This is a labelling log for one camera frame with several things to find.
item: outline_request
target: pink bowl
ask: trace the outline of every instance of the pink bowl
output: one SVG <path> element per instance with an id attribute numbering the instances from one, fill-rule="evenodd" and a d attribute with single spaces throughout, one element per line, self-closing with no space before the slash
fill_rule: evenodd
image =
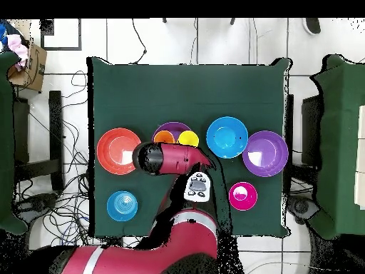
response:
<path id="1" fill-rule="evenodd" d="M 239 182 L 231 187 L 229 197 L 233 208 L 249 210 L 257 201 L 257 191 L 250 183 Z"/>

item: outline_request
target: bowl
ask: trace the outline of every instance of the bowl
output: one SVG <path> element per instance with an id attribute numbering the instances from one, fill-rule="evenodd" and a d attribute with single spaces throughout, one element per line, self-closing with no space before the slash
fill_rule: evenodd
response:
<path id="1" fill-rule="evenodd" d="M 247 182 L 234 184 L 229 193 L 230 203 L 233 208 L 245 211 L 251 209 L 257 201 L 257 191 Z"/>
<path id="2" fill-rule="evenodd" d="M 179 139 L 179 135 L 183 131 L 191 131 L 191 129 L 188 126 L 186 126 L 184 123 L 181 123 L 181 122 L 167 122 L 156 129 L 155 133 L 152 136 L 152 141 L 153 141 L 155 135 L 157 134 L 157 132 L 159 132 L 159 131 L 171 132 L 174 136 L 175 142 L 177 142 Z"/>
<path id="3" fill-rule="evenodd" d="M 135 170 L 132 160 L 134 148 L 140 144 L 137 135 L 126 128 L 104 133 L 96 147 L 101 166 L 110 173 L 124 175 Z"/>
<path id="4" fill-rule="evenodd" d="M 247 129 L 243 122 L 231 116 L 218 118 L 207 130 L 207 145 L 219 158 L 234 158 L 247 145 Z"/>
<path id="5" fill-rule="evenodd" d="M 242 157 L 247 169 L 256 176 L 274 176 L 288 161 L 284 139 L 272 131 L 259 131 L 248 139 Z"/>
<path id="6" fill-rule="evenodd" d="M 178 143 L 197 147 L 199 145 L 199 137 L 194 131 L 183 131 L 179 135 Z"/>
<path id="7" fill-rule="evenodd" d="M 137 213 L 137 199 L 130 192 L 117 191 L 109 197 L 106 210 L 113 220 L 126 222 L 131 220 Z"/>
<path id="8" fill-rule="evenodd" d="M 158 131 L 156 133 L 155 137 L 153 138 L 153 142 L 174 144 L 175 139 L 174 139 L 173 134 L 169 131 Z"/>

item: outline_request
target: purple plate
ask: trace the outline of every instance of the purple plate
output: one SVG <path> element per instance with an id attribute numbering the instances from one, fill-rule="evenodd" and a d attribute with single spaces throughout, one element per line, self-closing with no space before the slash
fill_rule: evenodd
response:
<path id="1" fill-rule="evenodd" d="M 259 131 L 248 138 L 242 157 L 247 169 L 256 176 L 274 176 L 288 161 L 284 139 L 272 131 Z"/>
<path id="2" fill-rule="evenodd" d="M 153 142 L 153 138 L 155 137 L 156 133 L 159 132 L 159 131 L 169 131 L 169 132 L 171 132 L 174 136 L 175 142 L 177 142 L 178 139 L 179 139 L 179 135 L 183 131 L 191 131 L 191 129 L 190 129 L 190 127 L 186 126 L 184 123 L 167 122 L 167 123 L 161 125 L 159 128 L 157 128 L 157 130 L 153 134 L 152 142 Z"/>

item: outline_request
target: green table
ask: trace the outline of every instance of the green table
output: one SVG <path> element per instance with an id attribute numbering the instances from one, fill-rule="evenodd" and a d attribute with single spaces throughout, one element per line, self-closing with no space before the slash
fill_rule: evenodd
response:
<path id="1" fill-rule="evenodd" d="M 272 66 L 109 65 L 92 58 L 94 146 L 108 130 L 124 127 L 141 141 L 151 141 L 155 129 L 167 121 L 186 123 L 207 150 L 205 134 L 221 116 L 234 116 L 246 125 L 249 135 L 269 130 L 282 135 L 284 72 L 289 60 Z M 222 159 L 228 189 L 238 181 L 258 191 L 250 211 L 231 208 L 234 235 L 287 235 L 281 225 L 282 173 L 270 178 L 251 174 L 238 156 Z M 95 159 L 95 236 L 147 235 L 163 196 L 174 176 L 152 177 L 140 171 L 116 176 Z M 108 197 L 126 190 L 138 200 L 136 216 L 125 223 L 111 219 Z"/>

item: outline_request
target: blue bowl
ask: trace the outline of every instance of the blue bowl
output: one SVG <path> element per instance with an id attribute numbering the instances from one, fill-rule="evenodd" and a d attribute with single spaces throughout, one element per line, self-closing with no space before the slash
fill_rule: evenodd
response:
<path id="1" fill-rule="evenodd" d="M 135 196 L 127 191 L 113 193 L 106 203 L 109 216 L 118 222 L 126 222 L 135 216 L 138 203 Z"/>
<path id="2" fill-rule="evenodd" d="M 207 145 L 219 158 L 234 158 L 245 149 L 248 133 L 240 120 L 223 116 L 210 124 L 207 130 Z"/>

